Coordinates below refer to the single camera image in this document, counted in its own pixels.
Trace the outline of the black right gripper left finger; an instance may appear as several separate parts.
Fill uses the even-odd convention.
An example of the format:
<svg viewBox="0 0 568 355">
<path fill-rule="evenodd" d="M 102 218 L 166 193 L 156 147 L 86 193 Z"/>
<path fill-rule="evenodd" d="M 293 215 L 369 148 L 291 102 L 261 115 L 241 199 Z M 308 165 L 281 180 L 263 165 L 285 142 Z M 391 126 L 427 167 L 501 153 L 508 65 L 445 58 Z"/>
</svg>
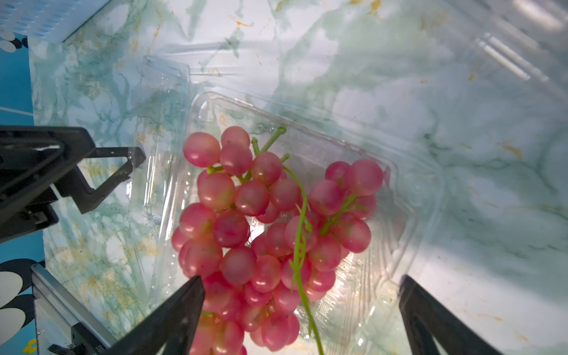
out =
<svg viewBox="0 0 568 355">
<path fill-rule="evenodd" d="M 188 354 L 204 304 L 202 279 L 193 277 L 107 354 Z"/>
</svg>

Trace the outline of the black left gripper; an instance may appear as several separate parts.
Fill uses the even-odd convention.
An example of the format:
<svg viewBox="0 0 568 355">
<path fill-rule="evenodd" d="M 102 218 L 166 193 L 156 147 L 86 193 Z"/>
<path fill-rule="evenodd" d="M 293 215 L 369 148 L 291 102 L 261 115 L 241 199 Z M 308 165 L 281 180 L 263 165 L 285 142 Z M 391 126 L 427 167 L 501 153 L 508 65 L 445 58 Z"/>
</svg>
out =
<svg viewBox="0 0 568 355">
<path fill-rule="evenodd" d="M 80 127 L 1 127 L 1 242 L 59 222 L 51 204 L 71 198 L 96 209 L 146 161 L 140 147 L 97 148 Z"/>
</svg>

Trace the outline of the red grape bunch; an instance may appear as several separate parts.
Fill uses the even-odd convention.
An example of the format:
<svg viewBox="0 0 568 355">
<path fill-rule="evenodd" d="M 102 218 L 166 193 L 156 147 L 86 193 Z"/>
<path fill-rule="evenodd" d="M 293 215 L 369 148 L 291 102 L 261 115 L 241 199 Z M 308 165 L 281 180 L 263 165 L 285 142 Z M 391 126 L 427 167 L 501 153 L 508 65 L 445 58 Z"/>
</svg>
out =
<svg viewBox="0 0 568 355">
<path fill-rule="evenodd" d="M 245 354 L 245 337 L 272 352 L 300 335 L 297 309 L 334 287 L 337 268 L 371 245 L 368 219 L 384 172 L 369 158 L 335 161 L 306 189 L 272 145 L 242 127 L 219 138 L 190 134 L 186 160 L 200 170 L 198 201 L 181 213 L 172 246 L 205 300 L 191 354 Z"/>
</svg>

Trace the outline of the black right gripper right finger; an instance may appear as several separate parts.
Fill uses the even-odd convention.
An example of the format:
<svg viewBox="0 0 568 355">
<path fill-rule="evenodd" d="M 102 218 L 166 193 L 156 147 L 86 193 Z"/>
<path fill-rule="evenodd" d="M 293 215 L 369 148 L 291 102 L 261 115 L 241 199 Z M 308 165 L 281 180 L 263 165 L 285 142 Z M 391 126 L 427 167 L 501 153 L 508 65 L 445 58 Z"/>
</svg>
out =
<svg viewBox="0 0 568 355">
<path fill-rule="evenodd" d="M 499 354 L 412 277 L 399 289 L 399 309 L 413 354 Z"/>
</svg>

